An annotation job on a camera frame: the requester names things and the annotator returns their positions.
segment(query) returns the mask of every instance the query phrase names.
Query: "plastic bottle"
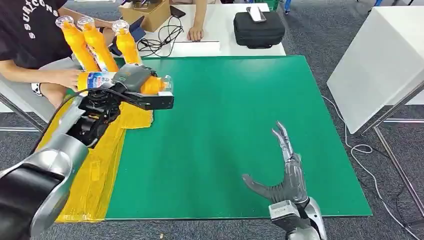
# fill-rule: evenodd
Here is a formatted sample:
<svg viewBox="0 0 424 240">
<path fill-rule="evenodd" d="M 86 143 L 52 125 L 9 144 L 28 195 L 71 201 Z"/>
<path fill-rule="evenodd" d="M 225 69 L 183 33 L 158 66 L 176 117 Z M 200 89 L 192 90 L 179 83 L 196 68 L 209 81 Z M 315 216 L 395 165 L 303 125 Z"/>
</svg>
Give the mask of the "plastic bottle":
<svg viewBox="0 0 424 240">
<path fill-rule="evenodd" d="M 94 19 L 89 16 L 81 17 L 76 23 L 84 35 L 85 41 L 95 54 L 95 59 L 102 72 L 117 72 L 118 65 L 105 44 L 103 34 L 94 25 Z"/>
<path fill-rule="evenodd" d="M 112 30 L 116 34 L 116 45 L 122 52 L 123 59 L 127 64 L 141 64 L 136 42 L 130 33 L 130 25 L 124 20 L 117 20 L 112 25 Z"/>
<path fill-rule="evenodd" d="M 82 68 L 89 72 L 100 71 L 87 46 L 83 33 L 75 27 L 74 19 L 71 16 L 60 16 L 56 19 L 56 25 L 62 29 L 67 44 L 70 46 Z"/>
<path fill-rule="evenodd" d="M 112 81 L 116 72 L 82 72 L 78 76 L 78 91 L 90 88 L 99 88 L 104 83 Z M 172 78 L 169 75 L 165 77 L 149 77 L 141 86 L 140 93 L 154 95 L 159 92 L 172 92 Z"/>
</svg>

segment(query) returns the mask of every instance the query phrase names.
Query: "robotic hand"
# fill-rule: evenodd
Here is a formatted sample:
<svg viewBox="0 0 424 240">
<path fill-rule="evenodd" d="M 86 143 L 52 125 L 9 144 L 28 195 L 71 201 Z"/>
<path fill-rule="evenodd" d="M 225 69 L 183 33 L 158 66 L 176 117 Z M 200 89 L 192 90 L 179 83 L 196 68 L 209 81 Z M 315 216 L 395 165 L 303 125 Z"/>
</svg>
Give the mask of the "robotic hand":
<svg viewBox="0 0 424 240">
<path fill-rule="evenodd" d="M 74 98 L 50 141 L 23 161 L 0 171 L 0 239 L 38 236 L 59 216 L 72 182 L 89 153 L 127 102 L 144 110 L 171 109 L 170 91 L 140 94 L 156 72 L 126 64 L 101 88 Z"/>
<path fill-rule="evenodd" d="M 243 174 L 244 183 L 267 198 L 271 221 L 286 231 L 288 240 L 327 240 L 323 217 L 317 202 L 308 197 L 300 155 L 294 153 L 286 128 L 277 121 L 277 137 L 284 158 L 284 179 L 275 186 L 264 186 Z"/>
</svg>

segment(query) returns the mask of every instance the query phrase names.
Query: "green table surface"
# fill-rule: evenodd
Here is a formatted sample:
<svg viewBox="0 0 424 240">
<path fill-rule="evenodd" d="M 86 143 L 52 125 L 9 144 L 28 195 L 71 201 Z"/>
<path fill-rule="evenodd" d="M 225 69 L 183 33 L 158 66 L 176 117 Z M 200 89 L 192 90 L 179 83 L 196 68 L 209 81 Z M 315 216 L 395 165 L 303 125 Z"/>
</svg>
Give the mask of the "green table surface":
<svg viewBox="0 0 424 240">
<path fill-rule="evenodd" d="M 242 174 L 275 185 L 287 128 L 324 216 L 372 214 L 303 56 L 149 58 L 174 81 L 173 109 L 126 132 L 106 219 L 267 218 Z"/>
</svg>

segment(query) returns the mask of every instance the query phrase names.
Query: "bottle cap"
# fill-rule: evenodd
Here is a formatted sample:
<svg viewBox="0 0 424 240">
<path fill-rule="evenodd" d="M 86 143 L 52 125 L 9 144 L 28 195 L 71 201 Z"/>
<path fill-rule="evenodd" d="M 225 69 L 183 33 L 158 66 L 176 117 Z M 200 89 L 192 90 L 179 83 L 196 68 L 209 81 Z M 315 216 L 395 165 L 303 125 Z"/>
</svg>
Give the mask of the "bottle cap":
<svg viewBox="0 0 424 240">
<path fill-rule="evenodd" d="M 127 34 L 130 31 L 130 25 L 124 20 L 117 20 L 112 24 L 112 30 L 117 34 Z"/>
<path fill-rule="evenodd" d="M 174 90 L 174 83 L 173 83 L 172 77 L 169 75 L 162 77 L 161 84 L 160 84 L 160 91 L 172 93 L 173 90 Z"/>
<path fill-rule="evenodd" d="M 74 26 L 74 19 L 71 16 L 60 16 L 56 19 L 56 26 L 61 29 L 69 29 Z"/>
<path fill-rule="evenodd" d="M 83 16 L 81 17 L 78 22 L 76 22 L 76 25 L 81 30 L 92 30 L 96 29 L 94 25 L 94 19 L 90 16 Z"/>
</svg>

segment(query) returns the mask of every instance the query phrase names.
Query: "black bag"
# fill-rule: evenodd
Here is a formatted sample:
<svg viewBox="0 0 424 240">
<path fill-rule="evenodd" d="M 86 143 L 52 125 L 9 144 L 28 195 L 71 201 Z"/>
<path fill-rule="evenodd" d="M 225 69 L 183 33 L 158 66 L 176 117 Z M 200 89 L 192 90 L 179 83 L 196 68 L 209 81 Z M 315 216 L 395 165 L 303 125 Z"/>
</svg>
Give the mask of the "black bag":
<svg viewBox="0 0 424 240">
<path fill-rule="evenodd" d="M 250 49 L 269 49 L 281 43 L 285 28 L 276 12 L 263 12 L 264 22 L 254 22 L 248 12 L 238 12 L 234 17 L 235 41 Z"/>
</svg>

